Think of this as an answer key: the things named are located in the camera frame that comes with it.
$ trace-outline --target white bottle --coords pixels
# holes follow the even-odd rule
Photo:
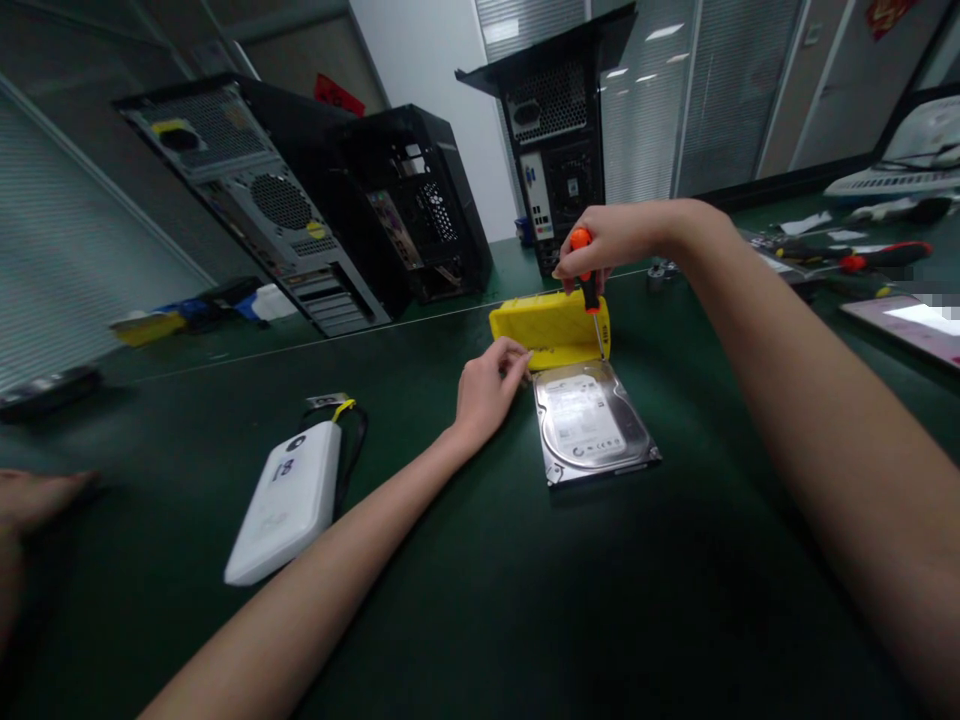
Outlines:
[[[297,312],[293,303],[274,283],[264,285],[257,290],[257,299],[253,301],[252,308],[257,317],[268,322]]]

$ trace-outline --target orange screwdriver handle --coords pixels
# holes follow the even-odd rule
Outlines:
[[[570,233],[570,246],[574,250],[582,250],[593,242],[593,236],[586,228],[576,228]],[[597,272],[591,270],[580,276],[580,287],[583,289],[583,304],[591,315],[600,312],[600,297],[597,295]]]

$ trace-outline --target cable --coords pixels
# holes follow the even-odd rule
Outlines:
[[[353,443],[353,450],[350,453],[350,459],[347,461],[346,470],[343,471],[341,480],[337,482],[337,491],[333,496],[333,519],[337,520],[343,513],[343,502],[347,498],[347,490],[350,488],[350,476],[353,474],[353,468],[360,457],[360,449],[363,447],[363,441],[367,437],[367,427],[370,422],[367,412],[356,402],[353,403],[351,410],[360,417],[360,423],[357,425],[357,438]]]
[[[297,428],[297,432],[303,432],[308,428],[316,425],[316,422],[309,422],[309,418],[316,412],[320,410],[326,410],[327,408],[310,408],[303,415],[300,416],[300,425]],[[363,441],[367,437],[367,427],[370,424],[369,418],[367,417],[366,411],[357,405],[357,401],[350,399],[345,402],[340,403],[337,406],[337,409],[333,412],[332,422],[335,422],[342,426],[340,420],[343,414],[351,410],[353,413],[356,413],[360,418],[360,423],[357,426],[357,438],[354,441],[353,449],[350,453],[350,459],[347,461],[346,469],[343,471],[343,474],[337,478],[337,487],[333,495],[333,519],[334,521],[338,520],[343,512],[343,503],[347,497],[347,491],[350,488],[350,475],[353,473],[353,468],[357,464],[357,460],[360,457],[360,450],[363,448]]]
[[[960,161],[951,163],[950,165],[916,165],[914,163],[904,162],[904,160],[912,160],[914,158],[936,157],[937,155],[940,155],[941,152],[942,151],[935,153],[918,153],[917,155],[904,155],[903,157],[896,158],[895,160],[879,160],[871,167],[873,170],[923,170],[925,172],[955,170],[956,168],[960,167]]]

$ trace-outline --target black cable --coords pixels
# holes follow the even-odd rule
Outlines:
[[[343,513],[343,502],[347,498],[347,490],[350,488],[350,475],[360,457],[360,449],[363,447],[363,441],[367,437],[367,427],[370,424],[366,411],[359,405],[350,408],[360,417],[360,424],[357,425],[357,438],[353,442],[353,451],[350,453],[350,460],[347,461],[347,469],[343,471],[340,480],[337,481],[337,490],[333,496],[333,519],[336,521]]]
[[[935,153],[918,153],[916,155],[904,155],[903,157],[897,158],[895,160],[880,160],[875,162],[871,167],[873,170],[921,170],[924,172],[937,172],[944,170],[955,170],[960,167],[960,161],[951,163],[949,165],[915,165],[914,163],[904,162],[904,160],[912,160],[913,158],[920,157],[936,157],[940,155],[940,152]]]
[[[328,406],[327,408],[310,408],[304,412],[303,415],[300,416],[300,425],[297,427],[297,432],[303,432],[316,425],[316,422],[309,422],[309,418],[314,413],[326,409],[331,409],[331,406]],[[370,424],[369,418],[367,417],[367,412],[359,405],[353,405],[348,410],[345,410],[341,417],[351,413],[356,413],[359,416],[360,424],[357,426],[357,438],[354,440],[353,450],[350,453],[350,459],[347,461],[347,467],[340,477],[337,478],[337,486],[333,495],[334,521],[338,520],[343,512],[343,502],[346,500],[347,490],[350,488],[350,475],[353,473],[353,468],[357,464],[357,460],[360,457],[360,449],[363,447],[363,441],[367,437],[367,427]]]

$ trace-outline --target hard disk drive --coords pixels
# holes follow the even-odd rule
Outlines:
[[[610,363],[545,370],[534,379],[547,486],[660,462],[660,451]]]

